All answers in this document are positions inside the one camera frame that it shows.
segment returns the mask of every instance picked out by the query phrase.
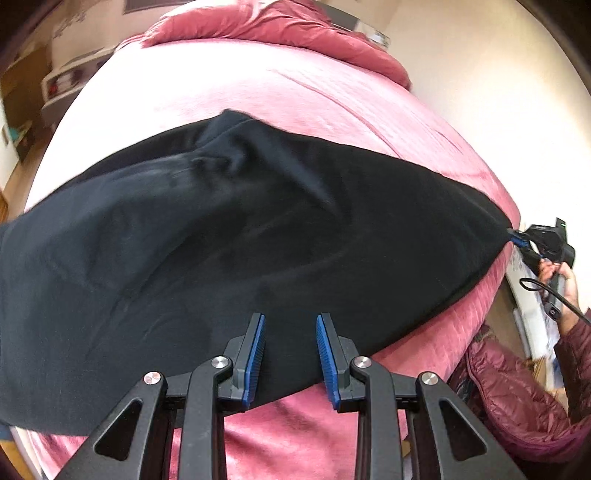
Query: hand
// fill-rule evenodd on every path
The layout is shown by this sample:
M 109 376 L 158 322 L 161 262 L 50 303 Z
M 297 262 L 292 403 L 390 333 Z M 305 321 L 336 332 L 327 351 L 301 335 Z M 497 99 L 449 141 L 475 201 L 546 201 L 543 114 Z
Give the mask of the hand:
M 566 279 L 564 285 L 564 293 L 562 296 L 572 303 L 575 307 L 579 308 L 579 290 L 577 288 L 577 279 L 574 276 L 573 271 L 566 263 L 557 265 L 552 263 L 550 260 L 543 258 L 540 260 L 540 274 L 538 280 L 542 283 L 547 284 L 555 271 Z M 579 317 L 566 306 L 562 305 L 562 317 L 556 323 L 558 324 L 558 331 L 560 335 L 566 335 L 572 327 L 579 321 Z

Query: pink bedspread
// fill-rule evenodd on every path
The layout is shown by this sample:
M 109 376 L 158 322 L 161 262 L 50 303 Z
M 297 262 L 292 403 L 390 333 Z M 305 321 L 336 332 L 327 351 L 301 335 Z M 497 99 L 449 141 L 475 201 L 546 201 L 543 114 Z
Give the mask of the pink bedspread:
M 402 86 L 310 50 L 218 39 L 150 48 L 132 43 L 117 52 L 63 118 L 27 205 L 110 153 L 226 108 L 428 167 L 486 193 L 519 223 L 515 204 L 486 164 Z M 374 358 L 401 374 L 432 370 L 447 378 L 484 320 L 509 249 L 466 297 Z M 82 441 L 30 436 L 51 478 Z M 175 442 L 171 478 L 178 432 Z M 352 479 L 355 442 L 356 415 L 333 412 L 317 385 L 226 419 L 229 478 Z

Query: floor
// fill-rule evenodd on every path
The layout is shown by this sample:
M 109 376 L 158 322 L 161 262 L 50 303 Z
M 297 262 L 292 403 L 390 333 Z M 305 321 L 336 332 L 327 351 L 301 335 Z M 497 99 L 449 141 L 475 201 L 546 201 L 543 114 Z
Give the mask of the floor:
M 33 185 L 33 180 L 49 145 L 52 133 L 50 130 L 44 130 L 38 135 L 38 140 L 33 144 L 29 153 L 23 161 L 17 163 L 12 175 L 8 179 L 4 196 L 8 202 L 8 220 L 13 220 L 25 209 L 29 191 Z
M 511 288 L 506 279 L 503 279 L 499 290 L 496 292 L 491 309 L 486 314 L 485 322 L 495 332 L 501 344 L 508 347 L 519 358 L 525 360 L 525 352 L 513 318 L 513 309 L 516 307 Z

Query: black cloth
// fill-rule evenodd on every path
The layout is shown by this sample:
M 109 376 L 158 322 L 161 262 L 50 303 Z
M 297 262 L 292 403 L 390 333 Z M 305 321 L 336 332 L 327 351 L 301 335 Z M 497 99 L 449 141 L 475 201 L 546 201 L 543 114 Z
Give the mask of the black cloth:
M 484 194 L 226 111 L 104 159 L 0 232 L 0 419 L 88 434 L 267 316 L 256 404 L 321 380 L 315 321 L 370 355 L 463 296 L 508 240 Z

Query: wooden furniture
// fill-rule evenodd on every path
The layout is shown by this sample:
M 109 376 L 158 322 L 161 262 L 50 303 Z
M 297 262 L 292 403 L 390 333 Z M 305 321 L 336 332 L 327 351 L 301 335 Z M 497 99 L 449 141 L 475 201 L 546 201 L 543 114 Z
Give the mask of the wooden furniture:
M 45 46 L 12 63 L 0 79 L 6 120 L 19 133 L 14 144 L 21 161 L 33 145 L 35 134 L 44 128 L 41 81 L 49 71 Z
M 0 223 L 8 219 L 8 202 L 0 190 Z

